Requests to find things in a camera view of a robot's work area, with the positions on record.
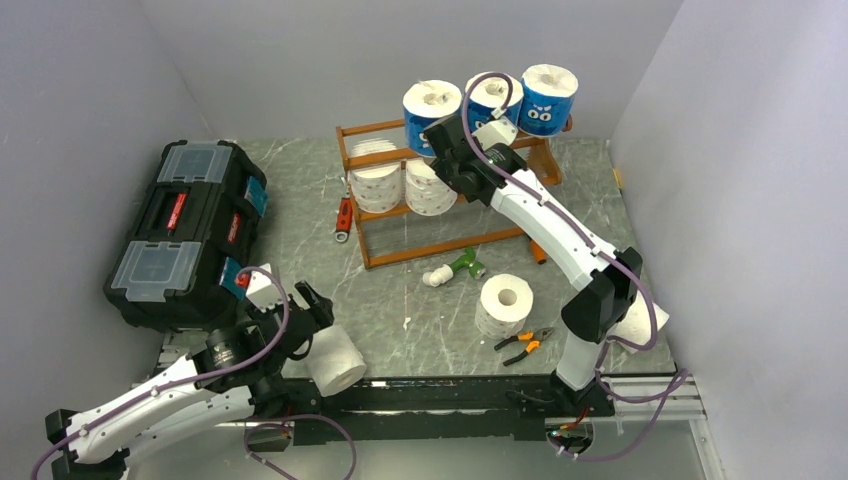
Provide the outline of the plain white paper roll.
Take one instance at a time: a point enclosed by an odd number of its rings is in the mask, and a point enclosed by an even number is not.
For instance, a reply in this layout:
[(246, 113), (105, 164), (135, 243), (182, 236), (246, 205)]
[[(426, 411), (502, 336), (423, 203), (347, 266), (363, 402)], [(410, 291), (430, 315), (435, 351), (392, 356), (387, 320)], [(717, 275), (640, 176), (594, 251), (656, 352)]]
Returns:
[(334, 396), (361, 380), (367, 370), (358, 348), (342, 325), (314, 334), (304, 359), (310, 378), (324, 398)]

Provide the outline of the white floral paper roll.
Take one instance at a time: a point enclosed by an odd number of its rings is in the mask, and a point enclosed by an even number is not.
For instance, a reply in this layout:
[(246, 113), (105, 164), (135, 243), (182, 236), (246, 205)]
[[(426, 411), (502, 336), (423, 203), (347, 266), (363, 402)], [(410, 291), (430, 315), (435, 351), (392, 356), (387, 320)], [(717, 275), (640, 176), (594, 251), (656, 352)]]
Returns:
[[(360, 157), (395, 149), (396, 145), (390, 140), (366, 139), (354, 145), (350, 155)], [(365, 212), (388, 212), (401, 201), (403, 188), (399, 162), (352, 169), (348, 173), (348, 180), (358, 207)]]
[(458, 194), (445, 184), (423, 159), (405, 162), (405, 201), (422, 216), (438, 216), (457, 201)]
[(481, 289), (474, 322), (486, 337), (505, 339), (519, 333), (533, 306), (534, 294), (527, 281), (511, 274), (489, 278)]

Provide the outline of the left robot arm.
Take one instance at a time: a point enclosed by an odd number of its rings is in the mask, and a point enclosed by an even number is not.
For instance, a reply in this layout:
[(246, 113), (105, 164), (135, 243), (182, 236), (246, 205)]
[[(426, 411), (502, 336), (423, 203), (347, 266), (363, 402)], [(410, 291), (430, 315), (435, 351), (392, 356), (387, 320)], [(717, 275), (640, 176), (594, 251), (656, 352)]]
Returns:
[(250, 300), (248, 318), (210, 333), (189, 353), (135, 389), (84, 412), (59, 409), (45, 419), (56, 479), (120, 479), (159, 447), (245, 417), (272, 420), (290, 407), (281, 371), (315, 349), (334, 323), (333, 302), (308, 282), (305, 300)]

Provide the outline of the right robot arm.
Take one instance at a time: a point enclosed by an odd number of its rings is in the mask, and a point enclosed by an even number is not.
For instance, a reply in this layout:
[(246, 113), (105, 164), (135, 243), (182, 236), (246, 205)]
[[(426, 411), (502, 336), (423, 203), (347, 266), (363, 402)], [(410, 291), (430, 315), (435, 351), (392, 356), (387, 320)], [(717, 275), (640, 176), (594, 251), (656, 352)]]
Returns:
[(521, 228), (575, 289), (561, 310), (567, 334), (550, 391), (555, 409), (574, 415), (601, 385), (600, 368), (615, 339), (610, 332), (618, 323), (642, 314), (649, 326), (648, 340), (619, 341), (633, 349), (653, 347), (657, 316), (641, 281), (643, 259), (634, 248), (619, 250), (593, 234), (548, 192), (510, 147), (513, 125), (493, 121), (483, 129), (489, 138), (475, 139), (457, 114), (432, 123), (423, 132), (435, 155), (431, 166), (452, 190)]

